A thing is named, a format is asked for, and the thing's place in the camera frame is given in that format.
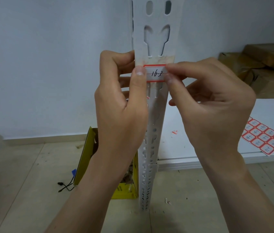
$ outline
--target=brown cardboard box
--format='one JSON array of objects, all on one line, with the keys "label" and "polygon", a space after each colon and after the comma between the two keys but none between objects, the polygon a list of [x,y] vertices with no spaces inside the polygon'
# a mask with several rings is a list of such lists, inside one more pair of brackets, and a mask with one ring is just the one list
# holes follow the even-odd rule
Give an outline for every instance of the brown cardboard box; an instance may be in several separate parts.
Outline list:
[{"label": "brown cardboard box", "polygon": [[249,44],[245,46],[243,53],[274,68],[274,43]]},{"label": "brown cardboard box", "polygon": [[265,67],[263,63],[237,52],[222,52],[218,59],[221,63],[230,68],[242,81],[246,78],[251,69]]},{"label": "brown cardboard box", "polygon": [[274,70],[253,69],[245,82],[255,91],[257,98],[274,98]]}]

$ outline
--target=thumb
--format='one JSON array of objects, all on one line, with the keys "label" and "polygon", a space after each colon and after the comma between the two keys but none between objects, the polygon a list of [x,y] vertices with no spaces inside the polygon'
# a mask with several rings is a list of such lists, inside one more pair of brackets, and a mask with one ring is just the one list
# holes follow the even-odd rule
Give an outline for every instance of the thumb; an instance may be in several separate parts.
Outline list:
[{"label": "thumb", "polygon": [[176,104],[180,114],[187,113],[196,101],[191,97],[185,85],[176,76],[167,73],[164,77],[173,102]]},{"label": "thumb", "polygon": [[129,83],[129,100],[127,106],[147,107],[147,71],[143,66],[136,66]]}]

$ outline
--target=blue plastic part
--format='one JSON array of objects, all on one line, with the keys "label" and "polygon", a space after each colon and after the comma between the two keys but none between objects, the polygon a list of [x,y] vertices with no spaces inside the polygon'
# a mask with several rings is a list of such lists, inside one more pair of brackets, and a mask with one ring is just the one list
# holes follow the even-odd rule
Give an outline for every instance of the blue plastic part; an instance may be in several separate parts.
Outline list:
[{"label": "blue plastic part", "polygon": [[75,174],[77,173],[77,169],[73,169],[71,172],[72,172],[72,175],[75,176]]}]

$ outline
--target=right hand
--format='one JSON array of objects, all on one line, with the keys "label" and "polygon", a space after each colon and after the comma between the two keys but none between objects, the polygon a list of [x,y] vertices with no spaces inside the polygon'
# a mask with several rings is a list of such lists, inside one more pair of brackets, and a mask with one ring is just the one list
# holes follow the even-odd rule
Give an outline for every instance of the right hand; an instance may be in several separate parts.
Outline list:
[{"label": "right hand", "polygon": [[[169,104],[179,109],[197,156],[237,152],[256,100],[251,87],[215,58],[167,64],[166,69]],[[187,77],[197,80],[185,87],[181,80]]]}]

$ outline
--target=oval hole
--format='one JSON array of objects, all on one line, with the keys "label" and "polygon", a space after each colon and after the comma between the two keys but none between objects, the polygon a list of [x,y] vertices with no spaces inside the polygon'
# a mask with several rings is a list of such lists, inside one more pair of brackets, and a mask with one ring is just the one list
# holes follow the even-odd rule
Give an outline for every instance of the oval hole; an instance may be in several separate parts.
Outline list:
[{"label": "oval hole", "polygon": [[166,1],[166,5],[165,5],[165,14],[169,15],[171,11],[171,1]]},{"label": "oval hole", "polygon": [[153,2],[148,1],[147,4],[146,4],[146,13],[147,13],[147,15],[151,15],[152,12],[153,12]]}]

